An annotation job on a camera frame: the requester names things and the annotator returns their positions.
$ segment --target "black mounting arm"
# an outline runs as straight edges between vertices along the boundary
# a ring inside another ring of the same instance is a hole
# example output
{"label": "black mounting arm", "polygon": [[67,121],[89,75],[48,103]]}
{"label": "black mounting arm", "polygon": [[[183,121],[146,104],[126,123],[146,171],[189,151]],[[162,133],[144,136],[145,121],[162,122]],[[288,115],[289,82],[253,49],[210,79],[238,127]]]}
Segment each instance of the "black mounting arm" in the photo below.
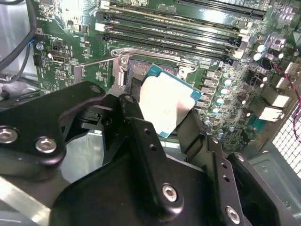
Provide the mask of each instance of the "black mounting arm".
{"label": "black mounting arm", "polygon": [[[246,159],[225,158],[195,112],[177,133],[188,162],[199,168],[165,155],[136,99],[105,96],[87,81],[0,113],[0,174],[47,179],[65,145],[90,129],[103,132],[107,164],[61,193],[50,226],[298,225]],[[267,215],[261,221],[249,211],[256,193],[258,214]]]}

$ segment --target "blue wire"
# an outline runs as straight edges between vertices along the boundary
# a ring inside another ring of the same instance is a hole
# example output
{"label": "blue wire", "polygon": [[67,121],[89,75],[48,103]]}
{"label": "blue wire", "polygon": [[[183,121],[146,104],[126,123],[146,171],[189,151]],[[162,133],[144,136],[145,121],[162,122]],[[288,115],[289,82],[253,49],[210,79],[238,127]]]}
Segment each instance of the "blue wire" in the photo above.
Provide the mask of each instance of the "blue wire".
{"label": "blue wire", "polygon": [[32,44],[33,42],[34,42],[34,40],[31,39],[30,42],[27,45],[30,46],[30,44]]}

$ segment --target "mesh grille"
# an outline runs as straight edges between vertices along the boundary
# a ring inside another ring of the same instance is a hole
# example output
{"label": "mesh grille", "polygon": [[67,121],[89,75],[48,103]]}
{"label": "mesh grille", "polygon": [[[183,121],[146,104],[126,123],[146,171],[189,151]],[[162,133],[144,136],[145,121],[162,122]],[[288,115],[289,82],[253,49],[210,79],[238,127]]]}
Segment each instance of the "mesh grille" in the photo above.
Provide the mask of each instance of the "mesh grille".
{"label": "mesh grille", "polygon": [[[301,178],[301,144],[296,140],[293,133],[293,117],[295,112],[286,120],[281,130],[273,140],[273,144],[292,167],[295,173]],[[301,120],[299,118],[296,129],[297,135],[301,133]]]}

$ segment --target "black bracket hole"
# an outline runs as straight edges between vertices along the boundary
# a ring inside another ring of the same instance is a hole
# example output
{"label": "black bracket hole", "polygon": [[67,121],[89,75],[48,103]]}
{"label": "black bracket hole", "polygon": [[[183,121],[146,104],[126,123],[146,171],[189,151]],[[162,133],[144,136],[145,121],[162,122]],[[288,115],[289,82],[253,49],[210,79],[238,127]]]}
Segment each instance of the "black bracket hole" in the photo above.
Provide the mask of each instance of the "black bracket hole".
{"label": "black bracket hole", "polygon": [[111,118],[108,118],[108,117],[103,118],[102,121],[101,121],[101,123],[102,123],[102,125],[104,125],[104,126],[108,126],[108,125],[110,125],[110,124],[112,123],[112,119],[111,119]]}
{"label": "black bracket hole", "polygon": [[91,90],[92,90],[93,92],[95,92],[95,93],[100,93],[100,92],[101,92],[100,88],[97,87],[97,86],[91,86]]}
{"label": "black bracket hole", "polygon": [[151,132],[150,132],[148,129],[144,129],[144,132],[145,132],[146,134],[151,134]]}
{"label": "black bracket hole", "polygon": [[225,179],[225,181],[230,182],[230,179],[227,178],[225,175],[223,176],[223,178]]}
{"label": "black bracket hole", "polygon": [[61,127],[61,132],[64,134],[64,132],[65,132],[65,129],[66,129],[66,126],[62,126]]}
{"label": "black bracket hole", "polygon": [[222,163],[222,166],[227,169],[228,167],[225,165],[225,163]]}
{"label": "black bracket hole", "polygon": [[152,151],[156,151],[156,150],[157,150],[157,147],[156,147],[155,145],[150,145],[150,149],[151,149]]}

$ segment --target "black expansion slot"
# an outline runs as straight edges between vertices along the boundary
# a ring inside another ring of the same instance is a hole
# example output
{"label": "black expansion slot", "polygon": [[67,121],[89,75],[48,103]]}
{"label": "black expansion slot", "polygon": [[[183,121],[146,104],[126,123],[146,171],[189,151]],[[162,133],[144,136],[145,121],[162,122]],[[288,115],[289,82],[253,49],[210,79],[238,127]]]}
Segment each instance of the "black expansion slot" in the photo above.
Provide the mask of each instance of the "black expansion slot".
{"label": "black expansion slot", "polygon": [[165,29],[167,32],[181,32],[185,35],[194,37],[198,36],[200,38],[209,38],[213,39],[215,41],[222,41],[229,43],[234,46],[239,46],[241,43],[241,37],[231,37],[223,34],[216,34],[213,32],[206,32],[202,30],[193,30],[191,28],[185,28],[182,26],[176,26],[173,24],[161,24],[152,20],[147,20],[147,19],[141,19],[141,18],[136,18],[133,16],[128,16],[128,15],[123,15],[123,14],[114,14],[112,12],[97,12],[96,17],[100,21],[113,21],[114,22],[119,22],[122,23],[123,21],[131,22],[131,23],[139,23],[143,25],[149,25],[149,26],[155,26],[157,28]]}
{"label": "black expansion slot", "polygon": [[151,38],[161,38],[165,41],[172,41],[172,42],[178,42],[182,45],[190,46],[191,49],[197,49],[197,48],[203,48],[203,51],[214,52],[216,54],[228,54],[230,52],[230,48],[226,47],[224,45],[214,44],[210,42],[200,42],[198,40],[191,40],[191,39],[183,39],[181,37],[176,37],[173,35],[168,34],[162,34],[158,32],[151,32],[148,30],[144,30],[137,27],[126,27],[118,24],[111,24],[111,26],[108,28],[107,31],[111,31],[111,29],[114,32],[127,32],[130,34],[139,34],[139,35],[147,35]]}
{"label": "black expansion slot", "polygon": [[223,13],[231,13],[235,16],[248,17],[263,20],[266,11],[214,0],[176,0],[176,3],[192,7],[215,10]]}
{"label": "black expansion slot", "polygon": [[161,48],[164,50],[168,51],[173,51],[181,54],[182,56],[185,55],[194,55],[194,56],[199,56],[199,57],[205,57],[205,58],[210,58],[210,59],[217,59],[217,60],[222,60],[226,64],[232,64],[233,60],[227,56],[227,55],[216,55],[213,53],[208,53],[208,52],[201,52],[201,51],[196,51],[192,49],[186,49],[182,48],[179,46],[172,46],[172,45],[167,45],[164,43],[159,43],[147,39],[141,39],[138,37],[131,37],[127,35],[122,35],[122,34],[104,34],[104,35],[99,35],[97,37],[99,40],[104,40],[104,41],[121,41],[121,42],[128,42],[128,43],[133,43],[134,45],[140,44],[140,45],[147,45],[149,47],[154,47],[154,48]]}
{"label": "black expansion slot", "polygon": [[178,20],[183,20],[183,21],[191,21],[191,22],[195,23],[195,26],[197,26],[199,24],[199,25],[210,26],[213,29],[221,28],[221,29],[227,29],[227,30],[233,31],[233,32],[239,32],[239,30],[240,30],[240,28],[234,27],[234,26],[231,26],[228,24],[213,23],[213,22],[206,21],[206,20],[200,20],[200,19],[195,19],[195,18],[191,18],[191,17],[180,16],[178,14],[162,12],[162,11],[150,9],[150,8],[142,8],[142,7],[132,6],[132,5],[123,4],[123,3],[117,3],[117,2],[110,2],[110,5],[148,13],[149,16],[152,16],[152,15],[165,16],[166,20],[168,20],[168,18],[173,18],[173,19],[178,19]]}

